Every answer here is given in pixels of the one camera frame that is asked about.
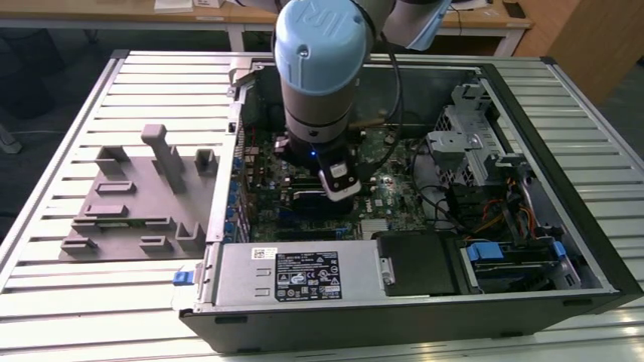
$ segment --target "blue release latch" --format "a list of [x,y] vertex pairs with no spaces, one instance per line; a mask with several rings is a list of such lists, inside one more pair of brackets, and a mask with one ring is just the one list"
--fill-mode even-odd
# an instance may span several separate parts
[[180,287],[183,285],[192,285],[195,279],[195,271],[178,271],[172,278],[172,285]]
[[555,253],[558,258],[563,258],[566,256],[566,248],[560,241],[555,241],[552,243],[552,247],[555,248]]
[[499,243],[483,241],[467,247],[467,256],[471,262],[478,260],[503,259],[503,251]]

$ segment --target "gray plastic block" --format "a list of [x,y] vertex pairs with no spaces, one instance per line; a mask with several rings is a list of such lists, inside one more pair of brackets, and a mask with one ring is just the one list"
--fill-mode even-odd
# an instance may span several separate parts
[[139,247],[146,253],[172,251],[172,244],[166,236],[142,236]]
[[120,146],[102,147],[95,160],[100,172],[108,177],[123,176],[122,163],[130,162],[126,150]]
[[60,248],[67,254],[87,255],[96,252],[96,243],[90,238],[66,238]]
[[[178,175],[183,178],[186,191],[175,194],[167,177],[159,176],[152,160],[152,157],[132,157],[119,163],[123,175],[112,175],[110,179],[103,172],[96,175],[83,212],[74,220],[68,235],[70,240],[87,238],[96,247],[92,253],[76,253],[75,248],[68,252],[70,249],[63,247],[60,260],[203,257],[215,175],[202,173],[200,176],[195,158],[179,158],[183,166],[172,168],[174,171],[183,169]],[[127,214],[119,213],[115,206],[123,206]],[[91,214],[96,212],[95,216],[84,212],[88,207]],[[156,244],[154,241],[162,238],[167,242]]]
[[128,207],[126,205],[90,205],[88,208],[84,209],[84,214],[96,217],[126,217],[128,216]]
[[195,224],[192,232],[188,232],[186,225],[180,223],[175,237],[179,242],[179,246],[186,251],[200,251],[206,249],[206,232],[203,231],[199,223]]
[[152,148],[156,157],[155,169],[167,178],[172,192],[182,194],[186,192],[182,178],[184,167],[176,148],[171,149],[166,142],[166,134],[167,129],[163,124],[147,124],[142,132],[142,141]]
[[162,230],[162,231],[174,231],[178,225],[171,217],[160,220],[148,220],[146,221],[146,228],[148,230]]
[[200,176],[216,176],[219,163],[211,149],[198,149],[195,167]]
[[134,194],[138,191],[132,181],[110,181],[99,183],[94,191],[99,195]]

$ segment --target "aluminum extrusion table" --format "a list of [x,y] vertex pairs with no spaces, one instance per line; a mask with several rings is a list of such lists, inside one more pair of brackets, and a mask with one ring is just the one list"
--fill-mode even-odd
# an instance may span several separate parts
[[[642,360],[644,300],[534,336],[219,356],[171,308],[175,271],[198,260],[59,262],[100,146],[148,155],[139,132],[163,123],[182,155],[230,146],[232,63],[267,54],[116,52],[0,248],[0,359],[323,361]],[[644,163],[558,65],[539,58],[400,56],[494,63],[638,279],[644,278]]]

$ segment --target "power supply label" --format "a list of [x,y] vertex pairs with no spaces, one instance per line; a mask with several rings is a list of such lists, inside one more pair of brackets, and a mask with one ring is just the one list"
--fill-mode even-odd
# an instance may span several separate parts
[[275,270],[279,302],[343,298],[338,251],[278,254]]

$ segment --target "barcode sticker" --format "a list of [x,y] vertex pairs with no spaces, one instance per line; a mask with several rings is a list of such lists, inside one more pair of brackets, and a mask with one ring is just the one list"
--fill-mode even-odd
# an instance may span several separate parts
[[276,247],[254,247],[251,251],[251,259],[275,259],[276,254]]

